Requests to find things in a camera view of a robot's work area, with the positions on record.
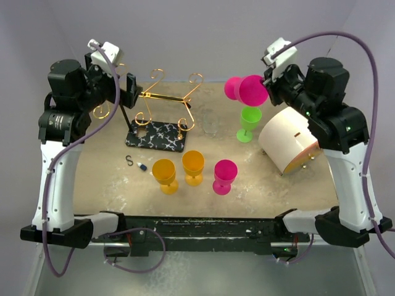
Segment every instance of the gold wire scroll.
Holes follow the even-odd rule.
[[[119,65],[123,67],[124,71],[121,74],[119,74],[119,72],[117,72],[117,74],[120,77],[122,77],[122,76],[124,76],[124,74],[128,73],[128,68],[129,67],[127,65],[125,65],[125,64],[122,64],[122,63],[120,63]],[[95,109],[93,109],[93,117],[94,118],[103,119],[103,118],[109,116],[109,114],[110,114],[110,104],[107,101],[105,103],[106,108],[107,108],[106,114],[104,114],[104,112],[103,112],[103,105],[104,104],[101,104],[100,106],[97,106]]]
[[[179,128],[179,131],[178,131],[178,138],[179,138],[179,139],[182,139],[182,138],[183,138],[182,135],[181,135],[181,131],[190,131],[190,130],[193,129],[194,126],[195,126],[195,120],[193,119],[192,113],[191,113],[191,111],[189,110],[188,106],[186,105],[186,102],[189,102],[189,101],[191,100],[191,99],[189,98],[189,95],[192,94],[195,90],[197,90],[197,89],[200,87],[200,85],[203,84],[203,81],[204,81],[203,75],[201,75],[201,74],[199,74],[199,73],[192,73],[192,74],[190,74],[190,76],[189,76],[188,79],[189,79],[189,83],[192,83],[192,84],[193,84],[193,83],[197,83],[197,85],[196,85],[188,94],[186,94],[186,95],[183,97],[183,103],[184,103],[184,105],[185,105],[186,110],[188,111],[189,117],[190,117],[191,120],[192,120],[192,126],[191,126],[190,128],[187,128],[187,129],[181,127],[182,121],[184,121],[184,125],[187,125],[187,122],[186,122],[186,118],[185,118],[185,117],[180,118],[179,121],[178,121],[178,128]]]
[[[159,82],[161,82],[164,78],[165,78],[165,72],[162,69],[154,69],[151,71],[151,78],[152,79],[157,79],[159,74],[161,74],[160,78],[158,79],[158,81],[156,81],[153,85],[151,85],[150,87],[148,87],[144,92],[142,92],[139,96],[143,97],[144,99],[144,103],[146,104],[147,110],[148,110],[148,114],[149,114],[149,120],[146,123],[143,123],[144,120],[144,113],[143,112],[138,112],[135,116],[135,122],[139,125],[139,126],[146,126],[148,125],[150,122],[152,122],[152,113],[151,113],[151,109],[148,106],[147,97],[151,96],[151,93],[149,93],[148,91],[150,89],[152,89],[155,85],[157,85]],[[141,115],[141,122],[138,121],[137,117]]]

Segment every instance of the clear glass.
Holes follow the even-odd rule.
[[[214,138],[219,128],[218,115],[212,110],[208,110],[203,116],[203,130],[207,137]]]

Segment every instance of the wooden tabletop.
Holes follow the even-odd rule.
[[[151,91],[182,97],[191,88],[189,83],[161,83]],[[262,119],[253,131],[254,139],[243,144],[236,139],[243,105],[225,97],[223,83],[204,83],[191,97],[196,126],[187,134],[184,152],[198,150],[203,154],[203,183],[198,187],[185,183],[182,153],[127,147],[128,127],[118,110],[110,123],[84,144],[75,180],[76,214],[114,210],[126,215],[273,218],[290,208],[318,210],[338,204],[324,155],[309,162],[306,169],[280,176],[269,157],[260,152],[260,131],[283,107],[265,103],[261,107]],[[149,105],[156,121],[177,123],[187,116],[178,103],[149,100]],[[135,108],[127,113],[132,119],[144,110],[144,101],[138,99]],[[202,128],[203,115],[208,110],[216,112],[220,119],[219,131],[212,139],[205,136]],[[89,130],[102,122],[92,119]],[[127,165],[126,155],[131,155],[133,166]],[[151,174],[153,164],[161,158],[170,159],[176,166],[179,188],[173,195],[163,194]],[[213,192],[212,183],[214,165],[223,158],[237,164],[238,176],[231,192],[219,196]],[[145,164],[148,170],[140,170],[137,162]]]

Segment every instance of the gray wall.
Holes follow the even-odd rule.
[[[344,30],[367,42],[373,51],[379,74],[380,100],[371,173],[375,195],[384,215],[395,219],[395,132],[394,132],[394,68],[395,68],[395,2],[392,0],[358,0]],[[372,118],[372,71],[364,51],[352,41],[339,38],[330,52],[350,71],[345,102],[364,111]],[[379,295],[394,295],[395,260],[382,248],[374,236],[366,245],[370,267]],[[395,250],[395,234],[385,234]]]
[[[48,5],[0,0],[0,294],[19,296],[34,243],[19,230],[31,223],[41,171],[38,117],[51,63],[71,58]]]
[[[192,72],[206,81],[262,73],[264,49],[278,37],[295,39],[340,29],[355,0],[49,0],[76,55],[91,39],[125,51],[138,80],[162,68],[168,80]],[[300,46],[300,63],[325,55],[334,39]]]

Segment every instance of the purple cable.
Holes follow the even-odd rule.
[[[372,72],[373,72],[372,127],[370,129],[370,141],[368,143],[368,147],[367,147],[365,158],[364,158],[364,164],[362,166],[362,189],[364,191],[364,197],[365,197],[365,201],[366,201],[367,208],[369,211],[370,220],[372,221],[373,227],[375,228],[377,238],[381,242],[384,249],[395,259],[395,253],[391,250],[391,248],[384,241],[383,235],[381,234],[378,224],[375,221],[375,211],[373,209],[372,202],[370,201],[370,195],[369,195],[369,190],[368,190],[367,173],[368,173],[368,168],[369,168],[370,156],[372,154],[372,149],[373,149],[373,145],[375,142],[377,111],[378,111],[378,74],[377,74],[377,66],[376,66],[375,58],[373,56],[372,51],[369,49],[369,47],[367,46],[366,43],[364,43],[361,39],[359,39],[358,37],[356,37],[350,33],[342,32],[342,31],[326,31],[326,32],[311,34],[311,35],[302,37],[300,39],[297,39],[296,41],[293,41],[289,45],[287,45],[287,46],[283,47],[282,49],[280,49],[279,51],[277,51],[274,55],[271,56],[271,58],[275,59],[277,56],[279,56],[280,54],[285,52],[287,49],[289,49],[301,42],[307,41],[312,38],[321,37],[321,36],[328,36],[328,35],[346,37],[346,38],[349,38],[349,39],[355,41],[356,43],[358,43],[365,50],[366,54],[368,55],[370,65],[372,66]]]
[[[65,149],[63,149],[62,151],[59,152],[59,154],[57,154],[54,159],[51,161],[51,163],[49,164],[48,170],[49,171],[53,171],[53,169],[55,168],[55,164],[58,162],[58,160],[64,155],[66,154],[68,151],[70,151],[71,149],[73,149],[75,146],[81,144],[82,142],[84,142],[85,140],[87,140],[88,138],[90,138],[91,136],[93,136],[94,134],[96,134],[98,131],[100,131],[106,124],[108,124],[108,122],[112,119],[112,117],[115,115],[115,112],[117,111],[117,107],[119,105],[120,102],[120,86],[119,86],[119,81],[118,81],[118,76],[117,76],[117,72],[115,70],[115,67],[112,65],[111,61],[109,60],[109,58],[106,56],[106,53],[96,44],[94,43],[90,43],[90,46],[93,46],[102,56],[103,58],[106,60],[107,64],[109,65],[110,69],[111,69],[111,74],[112,77],[114,78],[114,83],[115,83],[115,102],[114,102],[114,108],[111,111],[111,113],[109,114],[109,116],[103,121],[103,123],[98,126],[95,130],[93,130],[92,132],[90,132],[89,134],[86,134],[85,136],[83,136],[82,138],[80,138],[79,140],[71,143],[69,146],[65,147]],[[67,259],[66,259],[66,263],[64,265],[64,268],[62,270],[61,273],[58,273],[55,269],[55,267],[52,264],[51,261],[51,257],[49,256],[49,250],[48,250],[48,238],[47,238],[47,221],[48,221],[48,217],[47,217],[47,209],[48,209],[48,194],[49,194],[49,185],[51,183],[51,178],[52,178],[52,174],[47,174],[47,177],[45,179],[45,184],[44,184],[44,192],[43,192],[43,206],[42,206],[42,219],[43,219],[43,248],[44,248],[44,254],[45,254],[45,258],[46,258],[46,263],[48,265],[48,268],[51,270],[52,274],[55,275],[57,278],[60,278],[61,276],[63,276],[67,270],[67,267],[69,266],[70,263],[70,259],[73,255],[74,252],[74,248],[71,249]]]
[[[108,236],[120,236],[122,234],[136,232],[136,231],[149,231],[149,232],[155,234],[159,238],[159,240],[160,240],[160,242],[162,243],[162,246],[163,246],[163,254],[162,254],[162,257],[160,258],[158,263],[156,263],[153,267],[145,269],[145,270],[133,270],[133,269],[128,269],[128,268],[119,266],[118,264],[115,264],[113,261],[109,261],[107,256],[106,256],[106,253],[104,253],[104,259],[105,259],[105,262],[110,264],[111,266],[116,267],[118,269],[121,269],[123,271],[127,271],[128,273],[139,273],[139,274],[141,274],[141,273],[150,273],[151,271],[154,271],[155,269],[157,269],[162,264],[162,262],[163,262],[163,260],[165,259],[165,256],[166,256],[165,241],[159,235],[159,233],[157,233],[156,231],[153,231],[152,229],[149,229],[149,228],[140,227],[140,228],[133,228],[133,229],[128,229],[128,230],[124,230],[124,231],[120,231],[120,232],[114,232],[114,233],[110,233],[110,234],[107,234],[107,235]]]
[[[311,239],[310,239],[309,246],[303,252],[302,255],[300,255],[299,257],[297,257],[295,260],[292,260],[292,261],[284,261],[284,260],[280,260],[279,258],[277,258],[276,260],[277,260],[277,262],[282,262],[282,263],[287,264],[287,265],[297,263],[297,262],[301,261],[310,252],[311,247],[313,246],[313,243],[314,243],[314,234],[311,234]]]

